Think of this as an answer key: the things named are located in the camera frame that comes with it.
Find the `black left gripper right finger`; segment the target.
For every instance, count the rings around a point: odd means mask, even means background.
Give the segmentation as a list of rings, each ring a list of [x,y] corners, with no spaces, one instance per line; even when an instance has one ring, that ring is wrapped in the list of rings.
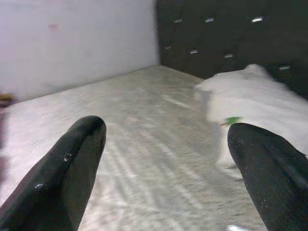
[[[283,137],[246,123],[230,126],[228,147],[266,228],[306,231],[306,156]]]

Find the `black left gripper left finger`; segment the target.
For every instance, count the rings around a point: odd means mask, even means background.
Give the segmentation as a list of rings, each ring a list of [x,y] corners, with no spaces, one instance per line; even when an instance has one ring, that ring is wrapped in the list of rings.
[[[3,231],[76,231],[106,141],[98,116],[76,121],[28,171],[0,208]]]

